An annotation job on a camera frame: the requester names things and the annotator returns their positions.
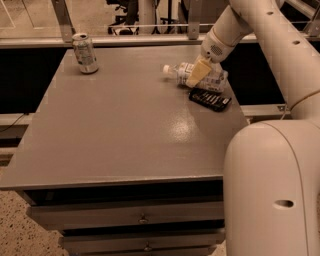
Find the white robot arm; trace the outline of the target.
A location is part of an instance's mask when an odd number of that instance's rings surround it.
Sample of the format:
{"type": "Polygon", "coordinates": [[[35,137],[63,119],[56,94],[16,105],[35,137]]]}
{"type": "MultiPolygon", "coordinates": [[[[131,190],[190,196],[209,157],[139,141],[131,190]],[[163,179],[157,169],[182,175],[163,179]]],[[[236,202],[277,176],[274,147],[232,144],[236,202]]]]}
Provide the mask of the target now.
{"type": "Polygon", "coordinates": [[[284,0],[229,0],[207,33],[196,76],[254,34],[291,117],[231,140],[223,189],[227,256],[320,256],[320,55],[286,19],[284,0]]]}

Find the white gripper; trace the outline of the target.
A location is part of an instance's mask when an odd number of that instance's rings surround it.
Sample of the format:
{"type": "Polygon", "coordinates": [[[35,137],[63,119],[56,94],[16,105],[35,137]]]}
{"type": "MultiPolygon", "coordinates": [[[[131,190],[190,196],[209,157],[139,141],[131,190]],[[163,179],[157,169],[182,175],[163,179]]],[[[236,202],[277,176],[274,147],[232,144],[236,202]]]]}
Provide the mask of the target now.
{"type": "Polygon", "coordinates": [[[201,44],[201,56],[198,56],[186,85],[190,88],[195,87],[211,70],[211,61],[220,63],[224,61],[233,51],[233,46],[223,43],[211,29],[205,36],[201,44]]]}

